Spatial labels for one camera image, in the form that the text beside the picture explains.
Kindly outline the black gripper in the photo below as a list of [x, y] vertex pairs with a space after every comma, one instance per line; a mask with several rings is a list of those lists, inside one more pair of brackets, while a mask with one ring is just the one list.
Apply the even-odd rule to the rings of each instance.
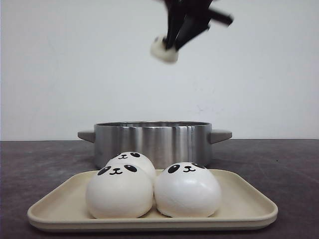
[[163, 0], [168, 13], [165, 48], [178, 51], [209, 29], [211, 20], [231, 25], [234, 17], [210, 8], [212, 0]]

